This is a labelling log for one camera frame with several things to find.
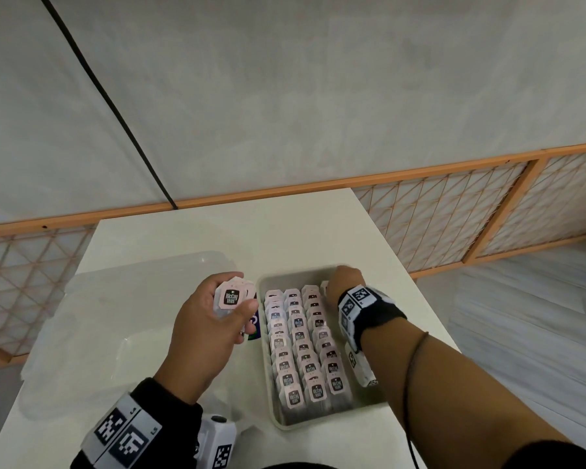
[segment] person's right arm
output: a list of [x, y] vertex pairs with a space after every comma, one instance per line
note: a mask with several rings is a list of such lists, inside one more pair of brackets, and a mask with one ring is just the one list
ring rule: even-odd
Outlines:
[[[340, 266], [328, 303], [365, 284], [360, 270]], [[404, 425], [406, 371], [423, 331], [403, 318], [367, 328], [360, 344], [391, 409]], [[409, 385], [411, 438], [428, 467], [500, 468], [520, 448], [569, 440], [471, 360], [428, 336]]]

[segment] transparent plastic lid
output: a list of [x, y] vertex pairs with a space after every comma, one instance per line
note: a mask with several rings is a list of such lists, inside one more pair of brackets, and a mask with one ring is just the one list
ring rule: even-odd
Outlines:
[[49, 419], [110, 406], [156, 372], [197, 285], [235, 269], [207, 251], [76, 275], [22, 369], [23, 414]]

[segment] person's left hand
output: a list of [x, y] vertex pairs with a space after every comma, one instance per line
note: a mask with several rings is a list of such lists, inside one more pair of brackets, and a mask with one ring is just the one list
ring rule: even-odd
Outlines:
[[197, 286], [180, 308], [167, 357], [154, 375], [167, 391], [190, 405], [224, 369], [234, 345], [243, 342], [241, 330], [256, 332], [250, 322], [258, 309], [256, 299], [243, 301], [222, 319], [213, 312], [216, 288], [234, 276], [243, 277], [243, 273], [211, 275]]

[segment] wooden floor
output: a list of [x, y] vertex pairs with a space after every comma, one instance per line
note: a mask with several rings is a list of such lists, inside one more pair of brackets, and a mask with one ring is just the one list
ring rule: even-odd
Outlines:
[[586, 242], [417, 285], [463, 354], [586, 448]]

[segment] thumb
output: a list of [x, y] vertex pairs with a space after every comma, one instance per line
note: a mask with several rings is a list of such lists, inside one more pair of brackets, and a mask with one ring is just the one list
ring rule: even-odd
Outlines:
[[232, 313], [224, 318], [226, 326], [238, 333], [258, 309], [257, 299], [248, 299], [232, 310]]

